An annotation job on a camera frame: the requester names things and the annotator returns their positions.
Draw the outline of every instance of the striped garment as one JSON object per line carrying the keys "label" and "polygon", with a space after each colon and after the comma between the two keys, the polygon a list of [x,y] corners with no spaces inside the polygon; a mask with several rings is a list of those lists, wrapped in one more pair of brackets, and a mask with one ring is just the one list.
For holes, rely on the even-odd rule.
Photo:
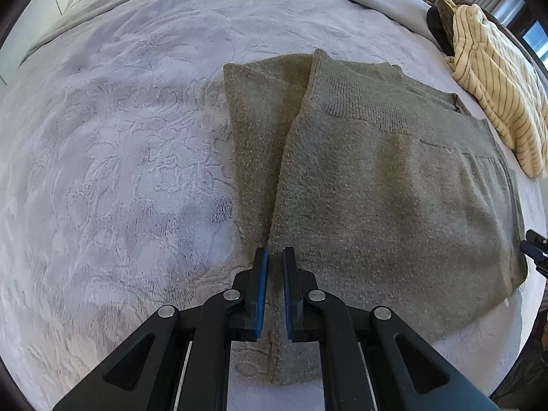
{"label": "striped garment", "polygon": [[457,83],[477,98],[529,177],[548,174],[548,101],[531,64],[478,5],[453,6],[455,57],[447,57]]}

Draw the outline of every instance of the cream striped cloth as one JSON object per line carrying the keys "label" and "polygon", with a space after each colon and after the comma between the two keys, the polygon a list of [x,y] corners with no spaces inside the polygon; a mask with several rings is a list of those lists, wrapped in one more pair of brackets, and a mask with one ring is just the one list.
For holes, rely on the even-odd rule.
{"label": "cream striped cloth", "polygon": [[453,6],[457,83],[474,95],[529,177],[548,174],[548,101],[531,64],[478,5]]}

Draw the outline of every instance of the dark pants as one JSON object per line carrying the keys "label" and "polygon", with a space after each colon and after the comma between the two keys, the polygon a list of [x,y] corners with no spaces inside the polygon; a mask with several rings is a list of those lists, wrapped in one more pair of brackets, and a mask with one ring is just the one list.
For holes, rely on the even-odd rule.
{"label": "dark pants", "polygon": [[548,409],[548,357],[543,358],[541,338],[546,324],[546,311],[536,316],[533,331],[516,363],[491,395],[501,409],[545,411]]}

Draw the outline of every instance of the bed sheet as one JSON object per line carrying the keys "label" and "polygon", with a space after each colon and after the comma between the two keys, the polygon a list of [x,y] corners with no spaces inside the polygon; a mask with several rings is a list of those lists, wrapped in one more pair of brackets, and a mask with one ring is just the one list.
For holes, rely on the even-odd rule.
{"label": "bed sheet", "polygon": [[[436,45],[350,0],[127,0],[22,64],[0,96],[0,354],[38,411],[162,304],[201,304],[247,266],[223,64],[316,48],[398,64],[484,117]],[[545,233],[538,182],[503,149],[525,226]],[[435,348],[491,393],[543,289],[530,263]],[[320,382],[268,385],[267,354],[237,350],[257,362],[233,363],[229,409],[323,409]]]}

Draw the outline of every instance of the silver bolt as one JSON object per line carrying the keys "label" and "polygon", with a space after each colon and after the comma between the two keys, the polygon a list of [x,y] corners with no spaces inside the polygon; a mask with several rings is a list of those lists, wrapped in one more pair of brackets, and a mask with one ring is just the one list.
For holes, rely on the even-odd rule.
{"label": "silver bolt", "polygon": [[235,289],[226,290],[225,293],[223,293],[223,298],[228,301],[237,300],[239,298],[239,291]]}
{"label": "silver bolt", "polygon": [[392,317],[392,312],[386,307],[377,307],[377,309],[375,309],[375,317],[379,320],[388,320]]}
{"label": "silver bolt", "polygon": [[325,292],[322,290],[311,290],[309,292],[309,298],[312,301],[323,301],[325,300]]}
{"label": "silver bolt", "polygon": [[174,313],[175,313],[175,308],[173,306],[169,306],[168,304],[158,309],[158,315],[160,315],[160,317],[162,318],[173,317]]}

